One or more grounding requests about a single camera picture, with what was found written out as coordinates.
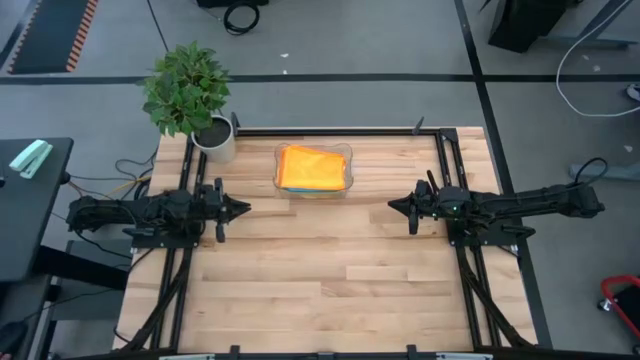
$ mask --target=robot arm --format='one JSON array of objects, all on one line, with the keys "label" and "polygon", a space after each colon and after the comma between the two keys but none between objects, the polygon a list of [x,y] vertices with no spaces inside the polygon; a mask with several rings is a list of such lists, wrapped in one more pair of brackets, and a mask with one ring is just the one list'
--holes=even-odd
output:
[{"label": "robot arm", "polygon": [[107,224],[131,224],[125,230],[135,236],[200,235],[206,220],[215,220],[216,239],[224,242],[222,225],[251,210],[251,205],[224,194],[222,180],[215,187],[203,185],[191,195],[187,190],[171,190],[138,200],[96,200],[83,196],[69,205],[70,231],[95,231]]},{"label": "robot arm", "polygon": [[431,171],[428,181],[418,180],[409,196],[389,201],[389,206],[409,218],[409,232],[418,231],[418,219],[461,221],[466,230],[478,234],[497,220],[559,213],[592,218],[604,210],[588,183],[573,182],[513,195],[497,195],[447,186],[439,189]]}]

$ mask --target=black metal frame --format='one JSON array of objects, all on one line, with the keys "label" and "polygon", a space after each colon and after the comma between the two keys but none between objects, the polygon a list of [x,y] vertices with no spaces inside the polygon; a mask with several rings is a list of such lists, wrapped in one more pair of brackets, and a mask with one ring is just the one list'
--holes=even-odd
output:
[{"label": "black metal frame", "polygon": [[[252,136],[433,136],[436,141],[436,147],[438,150],[438,158],[440,162],[440,169],[442,172],[443,182],[445,186],[453,185],[451,174],[449,171],[449,163],[446,156],[445,144],[448,142],[451,145],[453,153],[453,160],[455,165],[455,172],[460,187],[468,188],[467,178],[465,174],[464,164],[462,162],[462,154],[460,145],[458,143],[458,136],[456,129],[412,129],[412,128],[286,128],[286,129],[239,129],[238,136],[240,137],[252,137]],[[193,154],[193,144],[191,141],[187,142],[187,148],[185,151],[185,158],[183,161],[182,173],[180,177],[180,188],[184,188],[187,185],[189,176],[189,170],[191,167],[191,157]],[[195,181],[195,187],[202,185],[206,170],[206,155],[201,154],[198,162],[198,171]],[[365,359],[473,359],[473,355],[478,359],[486,359],[487,355],[492,356],[493,359],[638,359],[632,355],[616,355],[616,354],[600,354],[589,352],[576,352],[576,351],[557,351],[552,349],[543,349],[539,347],[531,346],[526,340],[519,337],[515,329],[511,327],[504,315],[500,312],[498,307],[491,300],[489,281],[487,278],[484,257],[482,254],[483,243],[469,244],[460,241],[464,235],[452,226],[452,223],[447,223],[447,229],[449,231],[449,242],[455,247],[458,267],[461,277],[461,285],[463,289],[463,296],[465,300],[465,307],[467,311],[467,318],[469,323],[470,337],[473,344],[473,351],[471,353],[447,353],[447,352],[418,352],[415,345],[407,345],[407,352],[401,353],[240,353],[240,347],[232,345],[230,351],[227,354],[216,353],[215,358],[224,360],[275,360],[275,359],[309,359],[309,360],[328,360],[328,359],[350,359],[350,360],[365,360]],[[469,246],[475,260],[476,272],[471,269],[469,261],[467,260],[466,247]],[[183,262],[178,270],[176,279],[171,281],[171,275],[173,273],[173,263],[175,258],[175,250],[167,250],[167,258],[165,261],[164,272],[162,275],[161,283],[161,304],[154,309],[152,316],[149,317],[147,324],[156,323],[151,330],[145,328],[148,331],[144,331],[143,334],[137,336],[135,339],[135,346],[129,346],[134,343],[132,340],[129,345],[125,346],[119,352],[84,357],[82,360],[101,360],[101,359],[158,359],[160,356],[170,356],[178,354],[178,344],[180,341],[180,332],[182,327],[182,317],[184,313],[186,288],[188,284],[189,268],[191,265],[191,256],[193,249],[185,249],[183,252]],[[171,301],[171,294],[177,294],[176,306],[174,309],[173,326],[171,329],[171,337],[168,348],[159,348],[160,337],[162,332],[162,323],[164,317],[164,310],[167,308],[168,303]],[[489,335],[491,345],[483,345],[480,327],[478,324],[478,315],[476,313],[476,307],[474,302],[474,294],[483,303],[488,321]],[[505,337],[510,341],[512,348],[502,347],[500,343],[500,331],[502,331]],[[146,338],[152,335],[152,341],[150,343],[149,350],[142,350],[141,344],[144,343]],[[210,360],[213,357],[212,354],[205,355],[191,355],[190,360]]]},{"label": "black metal frame", "polygon": [[40,245],[33,263],[33,272],[84,281],[90,284],[124,290],[129,274],[64,251]]}]

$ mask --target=black desk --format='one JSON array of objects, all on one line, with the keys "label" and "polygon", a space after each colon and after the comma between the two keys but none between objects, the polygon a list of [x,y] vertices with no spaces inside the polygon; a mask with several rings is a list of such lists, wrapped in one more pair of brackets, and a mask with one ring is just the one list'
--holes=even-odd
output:
[{"label": "black desk", "polygon": [[124,289],[125,271],[40,245],[58,188],[66,177],[73,140],[43,139],[53,149],[34,177],[24,179],[9,163],[34,140],[0,140],[5,176],[5,185],[0,188],[0,283],[23,281],[40,273]]},{"label": "black desk", "polygon": [[[124,289],[128,276],[126,271],[40,244],[60,184],[67,178],[73,140],[43,139],[53,149],[28,180],[9,163],[34,140],[0,140],[5,177],[0,188],[0,326],[37,313],[45,301],[55,301],[60,288],[51,286],[52,275],[114,289]],[[39,318],[37,314],[27,321],[27,336],[15,360],[27,358]]]}]

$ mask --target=wooden tabletop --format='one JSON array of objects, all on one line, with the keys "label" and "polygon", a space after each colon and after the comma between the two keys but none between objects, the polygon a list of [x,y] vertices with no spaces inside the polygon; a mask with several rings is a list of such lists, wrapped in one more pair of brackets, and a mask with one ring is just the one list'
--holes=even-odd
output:
[{"label": "wooden tabletop", "polygon": [[[469,187],[497,192],[483,129],[458,128],[458,134]],[[160,141],[150,194],[177,187],[185,141]],[[279,197],[273,150],[281,143],[349,144],[355,180],[347,198]],[[190,189],[198,156],[196,151]],[[222,177],[229,196],[251,203],[252,210],[226,228],[225,244],[215,242],[215,227],[208,226],[195,250],[180,352],[227,353],[231,345],[261,353],[402,352],[407,344],[420,351],[471,350],[444,222],[424,219],[418,235],[410,236],[407,219],[387,206],[408,195],[427,169],[442,179],[428,136],[238,138],[235,160],[208,163],[206,183]],[[484,253],[495,302],[535,342],[516,259],[493,247]],[[156,249],[129,277],[118,324],[126,338],[156,304],[165,254]],[[488,343],[479,301],[476,306]],[[167,312],[164,344],[172,315]]]}]

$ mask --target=orange towel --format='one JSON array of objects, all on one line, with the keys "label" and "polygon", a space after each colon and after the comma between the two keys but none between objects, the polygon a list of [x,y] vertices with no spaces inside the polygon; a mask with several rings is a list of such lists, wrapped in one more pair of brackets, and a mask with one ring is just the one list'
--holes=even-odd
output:
[{"label": "orange towel", "polygon": [[344,190],[346,161],[341,154],[298,145],[282,150],[278,185],[282,188]]}]

